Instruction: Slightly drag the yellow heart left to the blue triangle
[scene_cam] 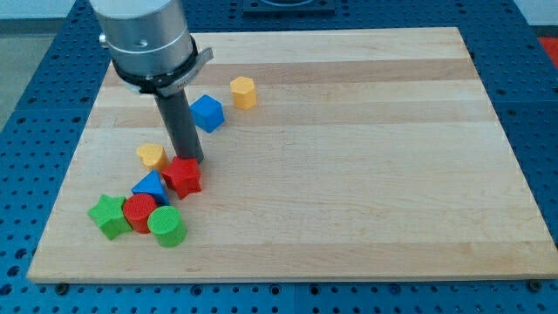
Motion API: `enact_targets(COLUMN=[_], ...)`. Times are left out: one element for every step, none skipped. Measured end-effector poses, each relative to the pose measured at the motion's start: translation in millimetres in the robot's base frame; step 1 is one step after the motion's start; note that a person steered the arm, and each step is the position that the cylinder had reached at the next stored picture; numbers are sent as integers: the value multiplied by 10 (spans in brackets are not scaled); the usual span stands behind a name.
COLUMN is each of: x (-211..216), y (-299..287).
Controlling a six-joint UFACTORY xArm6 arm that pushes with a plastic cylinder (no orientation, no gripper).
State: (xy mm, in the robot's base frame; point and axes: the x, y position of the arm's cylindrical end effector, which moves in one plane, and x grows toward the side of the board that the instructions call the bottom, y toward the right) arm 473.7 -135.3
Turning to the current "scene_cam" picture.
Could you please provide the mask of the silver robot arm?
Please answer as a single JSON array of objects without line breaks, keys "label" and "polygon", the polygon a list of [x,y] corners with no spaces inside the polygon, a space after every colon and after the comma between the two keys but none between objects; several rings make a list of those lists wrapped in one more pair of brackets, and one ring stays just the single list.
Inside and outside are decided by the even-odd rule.
[{"label": "silver robot arm", "polygon": [[214,57],[199,50],[181,0],[91,0],[117,74],[140,93],[170,97]]}]

